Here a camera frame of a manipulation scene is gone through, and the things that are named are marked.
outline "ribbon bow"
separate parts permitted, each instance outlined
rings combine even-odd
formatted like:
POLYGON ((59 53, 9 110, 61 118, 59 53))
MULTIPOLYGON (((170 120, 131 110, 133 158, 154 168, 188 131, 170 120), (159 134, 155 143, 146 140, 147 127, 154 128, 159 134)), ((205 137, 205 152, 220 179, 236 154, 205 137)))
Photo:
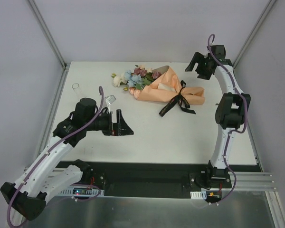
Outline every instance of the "ribbon bow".
POLYGON ((183 88, 186 87, 186 83, 185 81, 181 81, 180 82, 180 85, 181 85, 181 90, 180 92, 175 96, 173 97, 166 106, 163 107, 163 109, 160 111, 160 116, 163 117, 167 112, 170 111, 170 109, 172 109, 177 103, 179 103, 179 106, 181 108, 181 110, 183 112, 186 112, 186 113, 191 113, 191 114, 196 114, 196 112, 194 110, 191 110, 189 109, 190 108, 190 104, 189 102, 186 100, 186 98, 181 94, 181 91, 183 90, 183 88))

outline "wire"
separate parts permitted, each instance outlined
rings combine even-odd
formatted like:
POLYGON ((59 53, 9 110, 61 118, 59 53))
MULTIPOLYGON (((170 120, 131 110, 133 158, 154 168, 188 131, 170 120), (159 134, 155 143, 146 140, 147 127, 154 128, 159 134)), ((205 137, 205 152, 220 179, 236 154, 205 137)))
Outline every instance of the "wire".
POLYGON ((96 106, 96 111, 95 111, 95 114, 98 112, 98 107, 96 106))
POLYGON ((99 196, 101 194, 101 190, 99 187, 95 186, 95 185, 88 185, 88 184, 72 184, 72 186, 83 186, 83 187, 86 187, 86 186, 89 186, 91 188, 94 188, 94 189, 97 189, 98 190, 98 193, 94 196, 91 196, 89 197, 88 199, 76 199, 76 201, 79 201, 79 202, 86 202, 86 201, 90 201, 90 200, 93 200, 95 199, 97 196, 99 196))
POLYGON ((210 190, 211 187, 206 187, 206 186, 203 186, 202 184, 199 183, 199 180, 198 180, 198 177, 195 178, 195 181, 194 183, 199 186, 200 188, 203 188, 203 189, 206 189, 206 190, 210 190))
POLYGON ((95 181, 95 178, 92 177, 92 178, 91 178, 91 184, 90 184, 90 186, 92 186, 92 185, 94 184, 94 181, 95 181))
MULTIPOLYGON (((103 107, 103 104, 104 104, 104 90, 103 88, 100 86, 98 88, 99 90, 99 94, 101 95, 101 102, 100 102, 100 107, 99 107, 99 110, 97 110, 97 112, 95 113, 94 117, 87 123, 85 124, 84 126, 82 126, 81 128, 77 129, 76 131, 74 131, 73 133, 67 135, 66 137, 62 138, 61 140, 59 140, 57 143, 55 143, 53 146, 51 146, 51 148, 47 151, 48 153, 50 153, 53 149, 55 149, 60 143, 62 143, 64 140, 70 138, 71 136, 77 134, 78 132, 82 131, 83 129, 87 128, 95 119, 96 117, 100 114, 100 110, 102 109, 103 107)), ((35 171, 35 169, 40 165, 40 163, 47 157, 46 154, 44 154, 40 159, 39 161, 34 165, 34 167, 30 170, 30 172, 27 174, 27 176, 24 178, 24 182, 26 182, 29 177, 32 175, 32 173, 35 171)), ((12 196, 10 202, 9 202, 9 206, 8 206, 8 211, 7 211, 7 222, 8 222, 8 225, 10 228, 18 228, 18 227, 22 227, 25 223, 25 221, 18 225, 18 226, 14 226, 10 220, 10 211, 11 211, 11 208, 12 208, 12 204, 14 203, 14 200, 17 196, 17 194, 20 192, 21 188, 23 187, 23 183, 19 185, 19 187, 16 189, 14 195, 12 196)))
POLYGON ((243 102, 244 102, 244 127, 243 127, 243 130, 242 130, 242 131, 238 131, 238 130, 235 130, 235 129, 231 130, 231 131, 228 133, 228 137, 227 137, 227 140, 226 140, 226 145, 225 145, 225 149, 224 149, 223 159, 224 159, 224 163, 225 163, 227 169, 228 169, 228 170, 233 174, 233 176, 234 176, 234 183, 233 183, 233 186, 232 186, 230 192, 229 192, 224 198, 222 198, 222 199, 220 200, 220 201, 222 201, 222 200, 224 200, 225 198, 227 198, 227 197, 233 192, 233 190, 234 190, 234 188, 236 187, 236 184, 237 184, 237 176, 236 176, 236 174, 234 173, 234 171, 229 167, 229 165, 228 165, 228 163, 227 163, 227 160, 226 160, 227 148, 228 148, 229 141, 230 141, 230 134, 231 134, 232 132, 237 132, 237 133, 240 133, 240 134, 242 134, 242 133, 245 132, 245 130, 246 130, 246 128, 247 128, 247 109, 248 109, 248 107, 247 107, 247 101, 246 101, 246 99, 244 98, 244 96, 243 96, 243 95, 238 91, 238 89, 236 88, 236 83, 235 83, 235 80, 234 80, 232 74, 231 74, 231 73, 228 71, 228 69, 227 69, 223 64, 221 64, 221 62, 219 62, 219 60, 214 56, 214 54, 213 54, 213 52, 212 52, 212 50, 211 50, 211 43, 210 43, 211 37, 212 37, 212 42, 211 42, 211 43, 213 43, 214 38, 215 38, 215 35, 214 35, 214 34, 211 34, 211 35, 209 36, 209 38, 208 38, 208 46, 207 46, 207 48, 208 48, 208 51, 209 51, 210 55, 212 56, 212 58, 214 59, 214 61, 216 61, 216 63, 217 63, 220 67, 222 67, 222 68, 227 72, 227 74, 228 74, 229 77, 230 77, 230 80, 231 80, 231 83, 232 83, 232 85, 233 85, 233 88, 234 88, 235 92, 242 98, 242 100, 243 100, 243 102))
POLYGON ((101 114, 107 112, 108 110, 109 110, 108 107, 104 107, 104 108, 101 110, 101 114))

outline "white flower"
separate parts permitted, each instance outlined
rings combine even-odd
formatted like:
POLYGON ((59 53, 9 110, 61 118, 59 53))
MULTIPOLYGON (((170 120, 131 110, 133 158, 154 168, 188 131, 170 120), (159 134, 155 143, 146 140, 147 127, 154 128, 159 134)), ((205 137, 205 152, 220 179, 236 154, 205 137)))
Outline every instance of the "white flower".
POLYGON ((120 76, 121 82, 127 84, 128 80, 124 77, 124 73, 120 76))
POLYGON ((113 85, 114 85, 115 87, 119 87, 121 81, 122 81, 122 79, 120 78, 120 76, 116 76, 116 77, 113 79, 113 85))

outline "flower bouquet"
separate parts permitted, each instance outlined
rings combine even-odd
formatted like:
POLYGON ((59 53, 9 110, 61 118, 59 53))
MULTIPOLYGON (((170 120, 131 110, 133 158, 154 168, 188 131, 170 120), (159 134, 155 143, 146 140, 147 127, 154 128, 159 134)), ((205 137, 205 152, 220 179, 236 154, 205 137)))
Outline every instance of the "flower bouquet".
POLYGON ((113 85, 115 87, 126 85, 123 90, 130 91, 137 100, 168 102, 161 110, 161 116, 177 103, 183 111, 193 114, 195 112, 189 110, 190 105, 204 104, 204 88, 186 88, 186 83, 179 81, 171 67, 163 66, 152 70, 145 69, 143 65, 135 66, 133 72, 128 70, 120 76, 113 73, 113 85))

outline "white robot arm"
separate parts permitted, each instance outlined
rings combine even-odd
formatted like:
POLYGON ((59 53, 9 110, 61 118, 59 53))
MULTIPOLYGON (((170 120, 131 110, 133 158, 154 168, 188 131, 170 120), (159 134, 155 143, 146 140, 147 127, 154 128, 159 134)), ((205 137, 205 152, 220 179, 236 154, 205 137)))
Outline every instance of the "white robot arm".
POLYGON ((43 211, 46 204, 66 187, 74 183, 91 183, 93 171, 81 160, 76 160, 57 176, 48 178, 63 157, 85 138, 87 131, 102 131, 107 136, 134 134, 124 121, 121 110, 116 111, 117 122, 112 123, 112 112, 109 112, 107 107, 102 109, 102 87, 100 94, 102 101, 99 109, 95 100, 82 98, 76 104, 75 111, 57 125, 48 145, 26 172, 14 183, 5 182, 2 185, 0 191, 9 204, 10 227, 14 227, 9 219, 11 207, 27 220, 33 220, 43 211))
POLYGON ((210 80, 214 75, 220 85, 223 97, 215 113, 218 124, 218 137, 214 153, 208 163, 205 173, 196 177, 195 183, 202 188, 211 189, 212 184, 224 183, 229 179, 228 165, 232 142, 236 133, 243 133, 247 125, 247 110, 250 104, 250 95, 244 94, 234 77, 232 63, 225 59, 226 50, 223 45, 211 45, 208 39, 208 54, 205 56, 196 52, 185 71, 192 71, 197 63, 198 78, 210 80))

